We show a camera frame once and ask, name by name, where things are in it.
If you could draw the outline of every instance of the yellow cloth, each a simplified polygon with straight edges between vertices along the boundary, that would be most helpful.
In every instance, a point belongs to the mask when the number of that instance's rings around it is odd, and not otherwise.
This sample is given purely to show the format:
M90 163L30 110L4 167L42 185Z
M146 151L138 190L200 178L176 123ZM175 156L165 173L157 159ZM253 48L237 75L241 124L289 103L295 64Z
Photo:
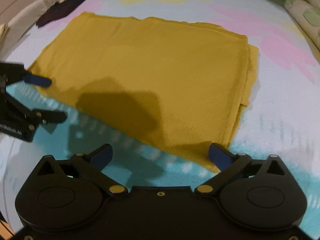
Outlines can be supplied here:
M208 148L230 143L248 104L251 48L217 25L82 13L30 70L53 80L45 96L218 172Z

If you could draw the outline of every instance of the mustard fabric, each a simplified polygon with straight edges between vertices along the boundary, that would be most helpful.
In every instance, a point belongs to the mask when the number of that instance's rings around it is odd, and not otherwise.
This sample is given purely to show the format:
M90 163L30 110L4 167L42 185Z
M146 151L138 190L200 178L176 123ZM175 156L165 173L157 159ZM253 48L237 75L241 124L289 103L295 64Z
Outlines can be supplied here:
M43 95L218 172L208 148L229 145L257 54L246 36L217 25L85 12L30 70L53 80Z

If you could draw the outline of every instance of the black bracket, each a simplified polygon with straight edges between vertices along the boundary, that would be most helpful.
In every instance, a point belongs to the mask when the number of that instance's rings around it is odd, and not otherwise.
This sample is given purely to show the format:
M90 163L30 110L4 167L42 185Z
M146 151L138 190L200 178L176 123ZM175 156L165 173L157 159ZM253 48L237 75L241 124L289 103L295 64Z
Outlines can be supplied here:
M105 144L70 160L44 156L15 200L24 228L12 240L311 240L298 225L307 200L277 155L253 160L217 144L222 171L194 191L132 187L101 173Z
M7 86L20 81L42 87L49 87L52 82L33 75L23 64L0 62L0 132L31 142L40 124L62 123L67 114L25 107L6 91Z

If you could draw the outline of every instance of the dark cloth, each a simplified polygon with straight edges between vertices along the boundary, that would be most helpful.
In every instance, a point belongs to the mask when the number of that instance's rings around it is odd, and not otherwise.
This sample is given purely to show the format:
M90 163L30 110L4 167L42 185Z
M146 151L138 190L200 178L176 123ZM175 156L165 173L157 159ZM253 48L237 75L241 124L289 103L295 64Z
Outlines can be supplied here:
M66 0L62 3L55 3L39 18L36 25L40 28L52 21L67 17L84 1L85 0Z

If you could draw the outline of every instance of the bed sheet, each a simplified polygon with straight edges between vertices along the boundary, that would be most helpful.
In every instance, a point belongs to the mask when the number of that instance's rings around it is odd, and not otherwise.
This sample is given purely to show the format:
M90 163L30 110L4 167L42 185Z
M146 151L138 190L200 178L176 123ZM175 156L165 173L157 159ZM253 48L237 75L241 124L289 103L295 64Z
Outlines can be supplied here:
M230 151L253 158L278 154L308 199L301 228L320 237L320 53L283 8L284 0L87 0L68 17L43 28L32 27L6 58L28 68L41 50L83 11L101 15L209 22L248 36L260 50L258 79L250 105L242 114ZM30 108L59 109L68 120L40 127L28 144L0 135L0 210L13 230L22 225L14 199L38 160L88 153L103 143L114 148L103 170L121 184L192 188L214 176L198 164L144 145L54 99L42 97L24 83L10 93Z

